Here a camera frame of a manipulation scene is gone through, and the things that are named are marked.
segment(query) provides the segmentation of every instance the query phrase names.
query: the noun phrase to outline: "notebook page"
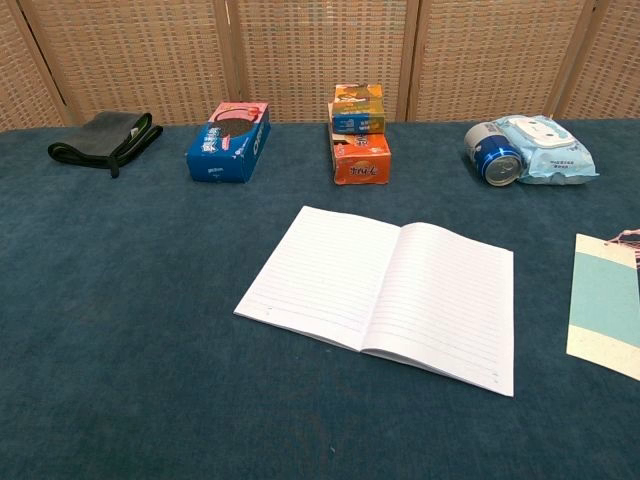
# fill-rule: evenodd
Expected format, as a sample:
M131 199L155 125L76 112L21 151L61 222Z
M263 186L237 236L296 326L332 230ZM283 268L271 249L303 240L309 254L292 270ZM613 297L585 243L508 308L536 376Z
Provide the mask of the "notebook page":
M360 350L399 233L303 207L234 313Z
M403 227L363 349L513 396L513 253Z

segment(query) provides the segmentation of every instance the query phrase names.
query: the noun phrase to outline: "woven panel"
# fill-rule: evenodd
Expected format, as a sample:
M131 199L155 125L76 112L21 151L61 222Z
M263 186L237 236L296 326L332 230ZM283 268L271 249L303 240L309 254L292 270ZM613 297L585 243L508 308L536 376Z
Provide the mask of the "woven panel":
M640 117L640 2L612 0L564 117Z
M5 2L0 2L0 131L62 125Z
M430 4L416 120L542 111L584 0Z
M325 121L336 83L380 83L395 119L404 0L240 0L249 96L275 121Z
M227 95L212 0L32 0L82 115L201 123Z

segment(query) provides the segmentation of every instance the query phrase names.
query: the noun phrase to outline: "can lid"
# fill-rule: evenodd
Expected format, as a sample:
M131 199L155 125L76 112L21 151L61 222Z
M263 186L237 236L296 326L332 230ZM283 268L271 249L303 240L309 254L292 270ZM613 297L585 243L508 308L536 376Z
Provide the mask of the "can lid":
M484 177L487 183L503 187L513 182L520 176L520 159L513 155L505 155L494 159L485 170Z

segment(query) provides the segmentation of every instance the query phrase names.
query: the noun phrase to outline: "soda can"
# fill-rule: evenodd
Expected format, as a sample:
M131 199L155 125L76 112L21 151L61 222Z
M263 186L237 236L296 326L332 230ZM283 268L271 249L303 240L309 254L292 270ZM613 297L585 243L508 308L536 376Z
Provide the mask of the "soda can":
M495 123L471 127L464 143L478 175L490 185L503 187L520 176L522 156Z

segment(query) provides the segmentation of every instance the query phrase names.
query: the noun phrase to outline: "orange juice box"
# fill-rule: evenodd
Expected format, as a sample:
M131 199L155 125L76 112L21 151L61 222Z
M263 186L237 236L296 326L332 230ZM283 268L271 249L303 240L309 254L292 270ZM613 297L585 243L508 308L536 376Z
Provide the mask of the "orange juice box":
M384 133L382 85L336 85L333 131L344 134Z
M332 125L332 104L329 104L329 138L333 159L333 180L338 185L359 183L389 183L391 151L382 133L343 135Z

